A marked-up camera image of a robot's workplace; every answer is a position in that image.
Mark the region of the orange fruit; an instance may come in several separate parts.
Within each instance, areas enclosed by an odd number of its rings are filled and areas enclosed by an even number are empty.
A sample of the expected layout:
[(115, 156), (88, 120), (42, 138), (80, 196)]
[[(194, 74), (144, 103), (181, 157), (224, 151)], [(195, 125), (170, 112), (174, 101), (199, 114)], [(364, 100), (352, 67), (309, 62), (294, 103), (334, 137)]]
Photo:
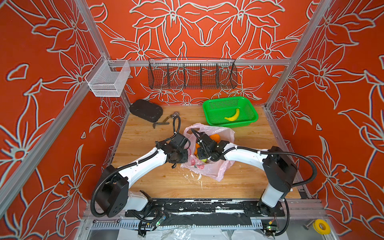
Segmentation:
[(211, 135), (210, 138), (215, 141), (216, 143), (221, 141), (221, 137), (218, 134)]

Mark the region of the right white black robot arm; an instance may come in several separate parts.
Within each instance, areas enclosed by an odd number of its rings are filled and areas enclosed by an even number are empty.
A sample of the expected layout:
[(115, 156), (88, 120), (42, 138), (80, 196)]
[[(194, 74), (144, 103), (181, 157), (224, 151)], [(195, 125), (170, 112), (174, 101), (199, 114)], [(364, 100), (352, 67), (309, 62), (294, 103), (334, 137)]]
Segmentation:
[[(269, 150), (252, 149), (235, 145), (229, 141), (221, 140), (218, 143), (204, 132), (193, 129), (192, 133), (200, 145), (198, 156), (212, 162), (219, 160), (234, 161), (248, 164), (263, 170), (266, 174), (268, 185), (258, 201), (257, 210), (263, 216), (269, 216), (292, 188), (306, 185), (317, 176), (315, 163), (296, 153), (284, 152), (279, 147), (273, 146)], [(290, 156), (307, 162), (312, 168), (312, 174), (306, 180), (295, 183), (298, 166)]]

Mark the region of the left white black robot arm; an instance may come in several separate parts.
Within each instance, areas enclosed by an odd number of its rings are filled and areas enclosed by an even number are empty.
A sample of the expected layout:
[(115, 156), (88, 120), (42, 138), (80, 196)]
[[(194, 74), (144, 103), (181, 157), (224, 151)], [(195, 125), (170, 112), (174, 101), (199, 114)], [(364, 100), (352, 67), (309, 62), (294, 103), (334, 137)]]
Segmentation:
[(130, 188), (140, 178), (166, 163), (175, 168), (188, 161), (191, 142), (180, 133), (181, 118), (174, 115), (173, 135), (156, 141), (155, 147), (137, 160), (119, 168), (107, 167), (100, 177), (90, 201), (90, 211), (96, 218), (112, 218), (125, 211), (147, 211), (151, 198), (143, 191), (131, 192)]

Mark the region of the pink plastic bag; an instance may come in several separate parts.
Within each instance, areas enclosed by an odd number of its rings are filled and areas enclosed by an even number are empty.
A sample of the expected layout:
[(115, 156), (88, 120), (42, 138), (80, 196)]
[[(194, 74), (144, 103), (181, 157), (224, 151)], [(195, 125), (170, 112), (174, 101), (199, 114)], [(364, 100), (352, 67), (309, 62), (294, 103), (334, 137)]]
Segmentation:
[(185, 164), (181, 164), (181, 167), (193, 171), (198, 175), (200, 174), (210, 177), (220, 182), (224, 178), (225, 171), (229, 169), (234, 162), (224, 160), (219, 160), (217, 162), (199, 160), (198, 157), (194, 155), (197, 138), (192, 133), (192, 129), (195, 129), (198, 132), (205, 132), (208, 136), (218, 134), (220, 135), (221, 140), (229, 141), (231, 143), (235, 141), (235, 131), (230, 128), (213, 127), (197, 123), (185, 128), (183, 132), (183, 135), (190, 140), (191, 145), (188, 148), (188, 161)]

